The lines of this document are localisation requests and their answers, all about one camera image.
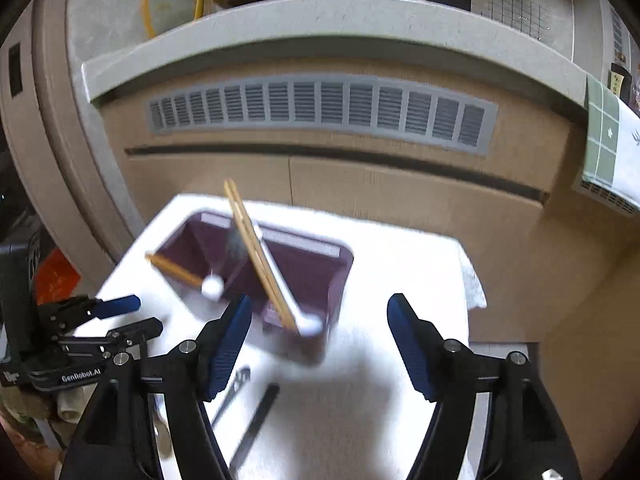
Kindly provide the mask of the purple plastic utensil caddy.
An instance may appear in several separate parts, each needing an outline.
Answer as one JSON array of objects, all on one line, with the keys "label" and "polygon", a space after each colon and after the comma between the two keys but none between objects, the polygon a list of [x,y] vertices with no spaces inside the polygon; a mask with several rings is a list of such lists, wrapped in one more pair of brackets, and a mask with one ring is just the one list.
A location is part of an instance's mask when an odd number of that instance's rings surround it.
[{"label": "purple plastic utensil caddy", "polygon": [[319,335],[303,337],[281,327],[248,256],[235,266],[224,261],[224,245],[230,226],[234,226],[230,214],[200,210],[179,224],[155,252],[203,280],[209,274],[219,275],[224,280],[224,292],[218,301],[205,298],[201,289],[165,274],[163,277],[186,307],[202,321],[219,318],[235,296],[249,296],[253,309],[247,335],[249,344],[300,364],[320,364],[326,355],[330,333],[340,317],[354,255],[347,246],[333,240],[322,240],[269,224],[260,227],[299,307],[322,319]]}]

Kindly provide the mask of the small right ventilation grille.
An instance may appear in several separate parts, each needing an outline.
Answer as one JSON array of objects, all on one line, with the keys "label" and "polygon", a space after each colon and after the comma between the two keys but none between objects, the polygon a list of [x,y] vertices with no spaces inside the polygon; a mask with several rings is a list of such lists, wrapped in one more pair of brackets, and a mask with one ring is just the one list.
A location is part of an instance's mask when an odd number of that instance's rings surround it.
[{"label": "small right ventilation grille", "polygon": [[595,183],[577,179],[573,184],[573,188],[576,192],[582,193],[582,195],[588,196],[599,204],[616,210],[624,216],[632,217],[639,213],[639,208],[631,202],[628,202],[626,198],[620,197],[607,188],[602,188],[602,186]]}]

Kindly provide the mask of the green white dish towel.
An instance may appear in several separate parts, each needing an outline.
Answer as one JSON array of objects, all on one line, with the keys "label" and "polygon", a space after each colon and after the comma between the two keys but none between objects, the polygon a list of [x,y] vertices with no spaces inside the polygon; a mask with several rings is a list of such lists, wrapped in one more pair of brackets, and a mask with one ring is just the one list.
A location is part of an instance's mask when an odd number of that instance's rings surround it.
[{"label": "green white dish towel", "polygon": [[586,76],[588,126],[582,180],[639,208],[639,117],[596,78]]}]

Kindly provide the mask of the white plastic spoon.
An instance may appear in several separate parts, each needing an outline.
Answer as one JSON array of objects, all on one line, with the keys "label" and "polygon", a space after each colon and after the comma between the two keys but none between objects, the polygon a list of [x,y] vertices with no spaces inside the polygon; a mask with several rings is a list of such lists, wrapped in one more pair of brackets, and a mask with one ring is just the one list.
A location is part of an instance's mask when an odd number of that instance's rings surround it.
[{"label": "white plastic spoon", "polygon": [[258,257],[262,260],[265,268],[267,280],[276,295],[278,312],[286,314],[286,322],[293,330],[296,330],[300,336],[311,337],[320,334],[323,328],[323,322],[319,315],[305,313],[296,301],[290,286],[274,260],[272,253],[262,235],[262,230],[256,224],[252,224],[254,234],[256,236],[258,249]]}]

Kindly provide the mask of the small white ball spoon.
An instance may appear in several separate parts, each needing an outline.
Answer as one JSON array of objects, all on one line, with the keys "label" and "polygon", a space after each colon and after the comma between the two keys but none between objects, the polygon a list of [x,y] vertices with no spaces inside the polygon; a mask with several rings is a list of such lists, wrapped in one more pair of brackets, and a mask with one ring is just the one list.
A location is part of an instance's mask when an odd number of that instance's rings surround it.
[{"label": "small white ball spoon", "polygon": [[224,292],[224,280],[216,274],[209,274],[201,284],[201,294],[208,300],[218,301]]}]

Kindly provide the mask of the grey countertop ledge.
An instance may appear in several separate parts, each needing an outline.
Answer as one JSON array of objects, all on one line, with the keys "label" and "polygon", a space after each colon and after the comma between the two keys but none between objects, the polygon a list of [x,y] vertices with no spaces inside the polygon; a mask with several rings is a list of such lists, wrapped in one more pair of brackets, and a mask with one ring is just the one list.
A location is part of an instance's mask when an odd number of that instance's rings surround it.
[{"label": "grey countertop ledge", "polygon": [[88,101],[179,63],[370,58],[478,78],[554,110],[582,107],[586,73],[509,27],[418,0],[271,0],[201,18],[81,67]]}]

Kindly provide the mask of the dark bottle on counter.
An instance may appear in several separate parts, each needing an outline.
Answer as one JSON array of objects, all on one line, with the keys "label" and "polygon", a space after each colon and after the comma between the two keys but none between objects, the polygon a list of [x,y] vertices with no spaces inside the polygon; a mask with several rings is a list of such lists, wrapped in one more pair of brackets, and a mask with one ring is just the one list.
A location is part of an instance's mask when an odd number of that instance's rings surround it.
[{"label": "dark bottle on counter", "polygon": [[632,77],[628,70],[620,64],[612,63],[608,75],[608,88],[625,104],[630,101],[631,83]]}]

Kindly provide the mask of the black handled metal spoon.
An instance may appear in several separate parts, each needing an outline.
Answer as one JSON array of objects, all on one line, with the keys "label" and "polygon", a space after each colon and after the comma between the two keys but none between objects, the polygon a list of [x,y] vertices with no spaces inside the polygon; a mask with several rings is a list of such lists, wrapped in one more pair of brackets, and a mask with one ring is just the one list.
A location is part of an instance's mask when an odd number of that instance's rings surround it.
[{"label": "black handled metal spoon", "polygon": [[264,395],[258,403],[258,407],[248,424],[247,430],[244,432],[243,437],[235,450],[231,462],[228,466],[230,474],[237,476],[238,471],[245,463],[250,450],[252,449],[255,440],[258,437],[259,431],[262,429],[262,425],[265,423],[267,416],[269,415],[274,402],[280,393],[280,386],[272,382],[268,385]]}]

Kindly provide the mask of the grey ventilation grille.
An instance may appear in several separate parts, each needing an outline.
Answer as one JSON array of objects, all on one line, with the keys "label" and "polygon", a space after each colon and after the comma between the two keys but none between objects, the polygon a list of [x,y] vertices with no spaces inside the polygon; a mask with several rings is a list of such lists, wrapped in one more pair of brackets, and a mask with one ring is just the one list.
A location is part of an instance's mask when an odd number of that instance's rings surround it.
[{"label": "grey ventilation grille", "polygon": [[152,133],[328,130],[484,156],[498,106],[449,89],[371,75],[301,73],[194,84],[152,96]]}]

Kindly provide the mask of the steel spoon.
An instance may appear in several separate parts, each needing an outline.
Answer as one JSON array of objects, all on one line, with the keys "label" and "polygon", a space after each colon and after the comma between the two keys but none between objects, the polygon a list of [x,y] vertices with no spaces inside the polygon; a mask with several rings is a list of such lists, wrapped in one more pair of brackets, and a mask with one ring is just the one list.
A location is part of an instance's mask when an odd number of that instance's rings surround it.
[{"label": "steel spoon", "polygon": [[247,249],[241,232],[236,226],[230,226],[224,245],[224,261],[229,266],[242,263],[247,257]]}]

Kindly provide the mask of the slotted metal spoon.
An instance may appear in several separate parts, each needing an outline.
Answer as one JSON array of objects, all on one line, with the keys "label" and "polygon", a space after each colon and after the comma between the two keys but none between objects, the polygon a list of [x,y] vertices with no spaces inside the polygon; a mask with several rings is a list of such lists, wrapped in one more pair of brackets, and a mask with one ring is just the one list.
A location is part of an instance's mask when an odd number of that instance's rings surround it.
[{"label": "slotted metal spoon", "polygon": [[228,410],[228,407],[238,395],[238,393],[242,390],[242,388],[250,382],[250,376],[252,376],[252,371],[248,366],[243,366],[240,368],[234,375],[231,385],[228,388],[226,395],[224,396],[224,400],[222,400],[218,411],[216,411],[215,416],[210,421],[210,426],[215,428],[220,422],[221,417],[224,416],[224,413]]}]

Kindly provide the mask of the wooden spoon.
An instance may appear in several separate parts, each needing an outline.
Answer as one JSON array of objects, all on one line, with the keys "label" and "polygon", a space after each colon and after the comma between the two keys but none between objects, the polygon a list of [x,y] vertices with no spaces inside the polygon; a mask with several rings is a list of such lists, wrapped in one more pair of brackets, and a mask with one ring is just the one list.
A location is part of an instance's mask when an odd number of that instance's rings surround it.
[{"label": "wooden spoon", "polygon": [[174,280],[177,280],[190,287],[197,289],[202,288],[202,285],[204,283],[204,280],[202,278],[186,270],[182,266],[179,266],[177,263],[174,263],[170,259],[160,254],[146,254],[145,259],[148,260],[155,269],[159,270],[160,273],[163,273],[170,278],[173,278]]}]

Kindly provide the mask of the wooden chopstick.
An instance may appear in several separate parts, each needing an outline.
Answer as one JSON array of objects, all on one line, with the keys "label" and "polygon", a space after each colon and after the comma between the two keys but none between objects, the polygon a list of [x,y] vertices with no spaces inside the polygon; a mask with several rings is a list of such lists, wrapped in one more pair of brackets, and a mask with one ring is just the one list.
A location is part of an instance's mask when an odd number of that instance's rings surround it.
[{"label": "wooden chopstick", "polygon": [[227,196],[230,203],[236,228],[240,232],[250,261],[253,263],[259,281],[262,283],[262,288],[265,289],[267,297],[273,305],[273,309],[276,311],[281,325],[286,330],[292,330],[292,332],[298,333],[291,310],[285,303],[282,292],[277,285],[265,253],[262,250],[260,240],[258,240],[253,228],[253,222],[250,220],[250,215],[247,213],[238,188],[232,179],[224,180],[224,195]]}]

